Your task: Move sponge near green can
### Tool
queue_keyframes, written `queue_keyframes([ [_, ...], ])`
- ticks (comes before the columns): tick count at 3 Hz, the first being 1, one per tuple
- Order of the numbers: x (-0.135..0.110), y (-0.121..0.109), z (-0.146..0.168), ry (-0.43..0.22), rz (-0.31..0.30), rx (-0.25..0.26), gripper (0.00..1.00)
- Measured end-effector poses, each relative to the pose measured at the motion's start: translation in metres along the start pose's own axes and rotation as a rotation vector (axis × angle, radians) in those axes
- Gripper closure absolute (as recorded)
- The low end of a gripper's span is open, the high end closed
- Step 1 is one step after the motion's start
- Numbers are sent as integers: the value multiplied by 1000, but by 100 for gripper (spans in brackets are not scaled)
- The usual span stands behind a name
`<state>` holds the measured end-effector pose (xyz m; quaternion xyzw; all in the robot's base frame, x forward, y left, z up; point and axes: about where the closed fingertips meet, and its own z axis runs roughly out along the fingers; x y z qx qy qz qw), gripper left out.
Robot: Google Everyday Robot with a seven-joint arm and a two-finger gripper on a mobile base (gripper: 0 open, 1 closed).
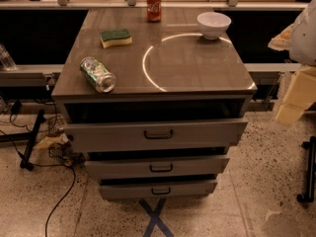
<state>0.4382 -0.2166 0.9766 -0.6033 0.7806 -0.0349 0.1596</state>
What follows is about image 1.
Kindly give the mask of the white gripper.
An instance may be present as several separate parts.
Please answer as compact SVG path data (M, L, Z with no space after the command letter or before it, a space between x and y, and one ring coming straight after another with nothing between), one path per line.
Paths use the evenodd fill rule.
M316 67L301 65L292 75L276 121L284 125L293 125L316 102Z

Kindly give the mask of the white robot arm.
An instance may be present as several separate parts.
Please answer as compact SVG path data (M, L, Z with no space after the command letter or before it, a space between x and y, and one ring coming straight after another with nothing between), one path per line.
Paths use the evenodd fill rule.
M276 121L292 125L316 102L316 0L311 0L294 23L272 38L268 47L287 50L300 64L276 113Z

